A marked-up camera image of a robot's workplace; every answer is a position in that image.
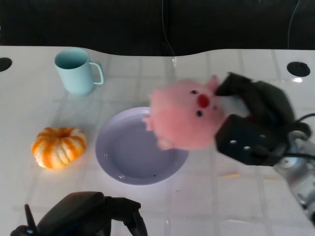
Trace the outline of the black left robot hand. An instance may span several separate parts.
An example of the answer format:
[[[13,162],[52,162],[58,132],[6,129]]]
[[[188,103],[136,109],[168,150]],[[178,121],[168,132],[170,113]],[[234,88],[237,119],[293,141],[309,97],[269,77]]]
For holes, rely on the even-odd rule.
[[[73,192],[60,200],[35,223],[30,206],[24,206],[27,224],[13,236],[104,236],[111,234],[112,220],[121,221],[133,236],[148,234],[139,213],[141,204],[127,198],[104,196],[101,192]]]

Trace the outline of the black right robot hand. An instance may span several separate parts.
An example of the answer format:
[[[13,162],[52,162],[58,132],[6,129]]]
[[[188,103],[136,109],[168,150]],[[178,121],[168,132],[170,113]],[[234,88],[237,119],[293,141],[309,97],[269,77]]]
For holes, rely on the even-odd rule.
[[[282,89],[230,72],[215,94],[236,96],[249,111],[246,117],[231,114],[224,121],[215,135],[219,153],[255,166],[274,166],[284,157],[315,158],[313,154],[292,151],[289,134],[300,131],[308,139],[312,132],[295,118]]]

